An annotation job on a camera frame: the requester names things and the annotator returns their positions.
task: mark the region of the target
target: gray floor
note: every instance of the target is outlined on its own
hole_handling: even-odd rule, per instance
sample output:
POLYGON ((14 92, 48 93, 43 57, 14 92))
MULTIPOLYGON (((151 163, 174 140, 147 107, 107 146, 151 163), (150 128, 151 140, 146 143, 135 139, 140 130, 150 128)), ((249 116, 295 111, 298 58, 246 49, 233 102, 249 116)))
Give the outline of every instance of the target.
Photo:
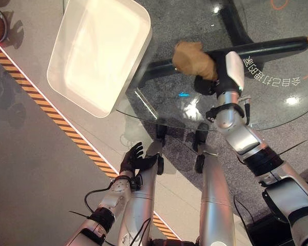
MULTIPOLYGON (((64 245, 88 214, 84 195, 109 184, 0 65, 0 245, 64 245)), ((94 208, 104 193, 90 197, 94 208)), ((107 238, 117 242, 121 218, 107 238)), ((154 238, 165 238, 152 227, 154 238)))

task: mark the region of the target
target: silver metal cylinder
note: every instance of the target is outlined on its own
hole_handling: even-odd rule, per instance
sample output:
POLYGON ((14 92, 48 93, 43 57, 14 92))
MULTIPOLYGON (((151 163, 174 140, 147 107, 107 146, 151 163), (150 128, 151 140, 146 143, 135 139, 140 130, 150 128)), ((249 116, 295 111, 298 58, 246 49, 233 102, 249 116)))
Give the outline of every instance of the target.
MULTIPOLYGON (((162 154, 162 142, 159 140, 154 141, 148 147, 146 156, 153 156, 157 153, 162 154)), ((140 190, 132 192, 131 198, 125 208, 119 232, 119 246, 129 246, 142 225, 143 228, 139 236, 134 241, 134 245, 139 244, 143 233, 144 236, 140 245, 148 245, 150 226, 153 221, 155 181, 157 172, 157 162, 150 169, 139 172, 142 177, 143 184, 140 190)))
POLYGON ((225 175, 217 155, 203 154, 200 245, 234 246, 234 218, 225 175))

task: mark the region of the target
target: black joint actuator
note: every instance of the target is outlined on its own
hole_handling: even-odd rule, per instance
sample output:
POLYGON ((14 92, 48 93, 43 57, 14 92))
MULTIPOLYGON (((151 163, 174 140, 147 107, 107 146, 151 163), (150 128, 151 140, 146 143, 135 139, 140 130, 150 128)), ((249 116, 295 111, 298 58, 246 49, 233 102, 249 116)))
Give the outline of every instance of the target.
POLYGON ((214 91, 217 94, 217 98, 226 91, 236 91, 239 95, 241 95, 242 92, 236 82, 227 74, 226 55, 227 54, 223 51, 210 53, 210 57, 216 63, 219 78, 219 81, 217 81, 214 86, 214 91))
POLYGON ((266 147, 244 160, 255 176, 268 173, 282 165, 283 160, 270 147, 266 147))
POLYGON ((114 214, 107 208, 97 208, 89 219, 98 222, 107 233, 115 222, 114 214))

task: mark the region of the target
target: blue arrow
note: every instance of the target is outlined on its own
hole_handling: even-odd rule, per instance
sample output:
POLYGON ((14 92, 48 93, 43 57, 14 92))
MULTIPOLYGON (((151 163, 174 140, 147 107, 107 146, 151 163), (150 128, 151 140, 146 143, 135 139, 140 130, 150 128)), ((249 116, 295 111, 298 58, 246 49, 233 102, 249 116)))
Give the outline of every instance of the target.
POLYGON ((190 95, 185 92, 181 92, 178 96, 190 96, 190 95))

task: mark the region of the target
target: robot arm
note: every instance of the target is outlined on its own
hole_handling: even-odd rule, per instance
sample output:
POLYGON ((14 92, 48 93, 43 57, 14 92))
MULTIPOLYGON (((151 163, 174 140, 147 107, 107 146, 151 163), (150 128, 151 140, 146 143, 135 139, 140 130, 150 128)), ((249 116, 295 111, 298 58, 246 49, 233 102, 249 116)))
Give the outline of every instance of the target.
POLYGON ((214 87, 218 98, 216 127, 257 181, 266 187, 265 202, 279 219, 290 223, 295 244, 308 245, 307 183, 242 119, 237 107, 244 81, 241 58, 235 52, 217 54, 216 63, 219 77, 214 87))
POLYGON ((132 147, 129 152, 126 153, 121 163, 120 175, 114 180, 114 183, 110 187, 108 193, 105 195, 103 200, 99 203, 97 209, 87 218, 86 221, 84 221, 84 223, 79 227, 76 233, 65 245, 102 245, 106 239, 109 230, 115 222, 115 219, 121 214, 121 212, 125 210, 126 207, 128 214, 127 216, 124 216, 124 226, 122 228, 128 229, 128 233, 137 233, 143 221, 140 221, 139 223, 135 223, 134 221, 127 223, 125 222, 125 220, 132 214, 132 209, 145 209, 142 207, 143 200, 150 200, 150 204, 148 206, 151 205, 151 209, 148 209, 148 213, 143 213, 144 216, 152 216, 153 201, 152 199, 150 199, 151 197, 145 197, 143 199, 140 199, 141 201, 139 201, 139 199, 136 199, 137 191, 140 190, 142 194, 146 194, 145 188, 147 188, 147 186, 149 185, 154 186, 154 177, 156 176, 156 173, 158 173, 158 165, 155 164, 158 163, 158 159, 161 161, 161 165, 163 165, 163 163, 162 158, 157 152, 149 155, 147 151, 146 158, 143 158, 142 149, 142 143, 140 142, 134 147, 132 147), (135 169, 140 170, 137 176, 135 176, 135 169), (148 178, 146 176, 148 173, 153 173, 151 175, 151 178, 148 178), (135 199, 139 207, 134 206, 135 199))
POLYGON ((66 246, 102 245, 115 219, 124 210, 131 197, 130 179, 132 171, 121 172, 113 185, 98 205, 98 208, 80 226, 77 232, 66 243, 66 246))

